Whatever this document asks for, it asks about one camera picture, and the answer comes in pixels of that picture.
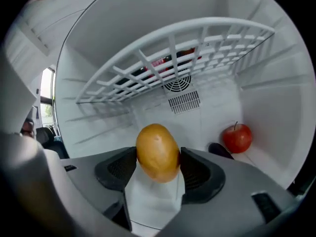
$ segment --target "white wire shelf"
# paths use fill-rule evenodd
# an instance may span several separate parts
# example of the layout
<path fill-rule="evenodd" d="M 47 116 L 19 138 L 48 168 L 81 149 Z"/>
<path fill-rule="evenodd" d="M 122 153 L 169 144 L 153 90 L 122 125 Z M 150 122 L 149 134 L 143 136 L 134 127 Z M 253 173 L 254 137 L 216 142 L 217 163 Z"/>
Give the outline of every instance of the white wire shelf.
<path fill-rule="evenodd" d="M 212 34 L 212 28 L 220 34 Z M 180 33 L 196 33 L 194 39 L 181 42 Z M 205 70 L 232 65 L 275 33 L 256 22 L 209 17 L 178 22 L 151 32 L 126 46 L 109 59 L 86 83 L 76 103 L 121 102 L 148 92 L 167 82 Z M 167 40 L 168 47 L 146 56 L 149 44 Z M 126 69 L 122 60 L 137 61 Z M 114 73 L 109 81 L 101 80 L 105 72 Z"/>

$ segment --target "vent grille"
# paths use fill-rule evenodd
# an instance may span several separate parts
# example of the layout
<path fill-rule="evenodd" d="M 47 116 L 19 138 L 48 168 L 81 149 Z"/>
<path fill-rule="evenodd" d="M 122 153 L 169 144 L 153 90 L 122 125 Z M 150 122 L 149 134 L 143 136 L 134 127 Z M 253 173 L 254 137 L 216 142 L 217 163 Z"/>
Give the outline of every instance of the vent grille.
<path fill-rule="evenodd" d="M 197 109 L 200 104 L 201 101 L 196 90 L 169 99 L 169 105 L 175 114 Z"/>
<path fill-rule="evenodd" d="M 172 92 L 181 92 L 189 87 L 191 83 L 191 76 L 181 78 L 179 80 L 165 84 L 165 88 Z"/>
<path fill-rule="evenodd" d="M 180 159 L 180 168 L 183 174 L 186 192 L 201 187 L 210 179 L 210 170 L 202 162 L 182 152 Z"/>
<path fill-rule="evenodd" d="M 134 173 L 135 152 L 131 151 L 108 165 L 108 171 L 116 178 L 122 180 L 126 186 Z"/>

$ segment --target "apple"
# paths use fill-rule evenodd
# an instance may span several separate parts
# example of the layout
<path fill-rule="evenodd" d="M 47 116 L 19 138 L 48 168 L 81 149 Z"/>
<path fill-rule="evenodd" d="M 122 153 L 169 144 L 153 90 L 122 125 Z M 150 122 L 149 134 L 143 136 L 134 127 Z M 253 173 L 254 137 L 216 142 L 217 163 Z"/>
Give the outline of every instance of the apple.
<path fill-rule="evenodd" d="M 233 154 L 245 152 L 251 145 L 251 130 L 245 124 L 232 125 L 224 130 L 223 142 L 226 148 Z"/>

